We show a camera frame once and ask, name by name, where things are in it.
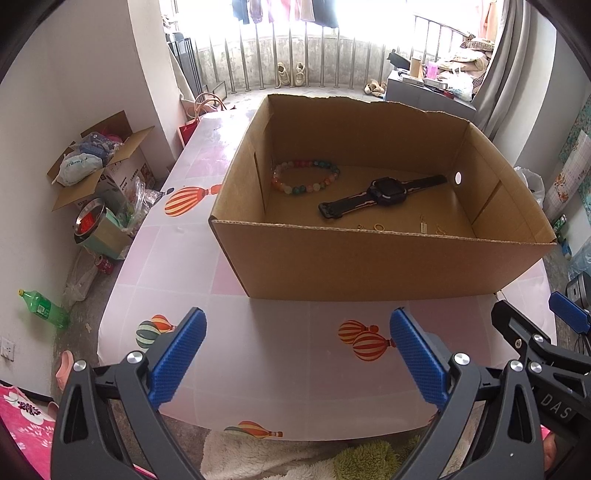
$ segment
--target soda bottle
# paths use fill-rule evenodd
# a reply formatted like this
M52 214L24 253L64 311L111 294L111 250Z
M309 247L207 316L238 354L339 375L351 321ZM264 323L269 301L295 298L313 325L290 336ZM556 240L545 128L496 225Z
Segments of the soda bottle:
M52 323L60 329L70 326L70 316L63 308L58 307L39 292L19 290L18 294L27 304L29 312L34 313L43 320Z

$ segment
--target screw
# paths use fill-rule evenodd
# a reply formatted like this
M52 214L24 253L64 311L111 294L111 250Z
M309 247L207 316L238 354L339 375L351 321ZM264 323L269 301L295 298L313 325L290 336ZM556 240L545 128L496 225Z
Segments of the screw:
M538 362L532 362L530 363L530 370L535 374L539 374L542 371L542 366Z
M509 366L516 372L521 372L523 370L523 364L519 360L511 360Z
M78 360L72 368L74 372L82 372L86 368L86 361Z
M130 364L138 364L140 363L142 360L144 359L144 354L142 352L131 352L128 356L127 356L127 361Z
M458 365L467 365L470 363L470 357L467 356L465 353L456 353L453 357L453 360Z

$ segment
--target blue gripper pad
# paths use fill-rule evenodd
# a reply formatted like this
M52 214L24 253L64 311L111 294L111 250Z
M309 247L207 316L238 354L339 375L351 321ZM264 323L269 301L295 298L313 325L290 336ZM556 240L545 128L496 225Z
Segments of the blue gripper pad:
M154 365L150 375L148 399L155 410L173 399L187 368L199 350L207 331L205 314L195 308L183 319L179 327L180 330L174 332L172 341Z
M589 333L589 314L559 291L550 295L548 307L576 333Z
M396 309L390 317L390 335L423 399L442 410L449 397L447 372L423 338L422 328L403 309Z

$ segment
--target bracelet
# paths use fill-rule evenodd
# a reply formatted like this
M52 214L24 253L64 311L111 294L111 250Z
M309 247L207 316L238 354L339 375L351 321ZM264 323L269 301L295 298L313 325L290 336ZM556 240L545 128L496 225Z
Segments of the bracelet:
M318 183L313 183L308 186L300 185L298 187L291 187L285 183L281 182L281 172L287 170L288 168L304 168L304 167L318 167L318 168L325 168L326 170L330 170L330 175L328 175L323 181ZM339 178L340 170L336 165L333 165L329 161L324 160L296 160L296 161L288 161L283 162L280 165L275 167L273 170L273 179L271 180L271 184L276 190L280 192L285 192L286 194L293 194L299 195L301 193L312 193L318 192L319 190L324 190L328 185L333 183L337 178Z

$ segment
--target black watch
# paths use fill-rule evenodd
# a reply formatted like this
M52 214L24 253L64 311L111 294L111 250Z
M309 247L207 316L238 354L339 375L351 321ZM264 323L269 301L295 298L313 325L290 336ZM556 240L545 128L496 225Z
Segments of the black watch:
M390 206L402 203L409 193L446 183L443 175L425 179L399 181L391 177L374 180L367 191L334 202L318 205L324 218L341 218L343 214L372 205Z

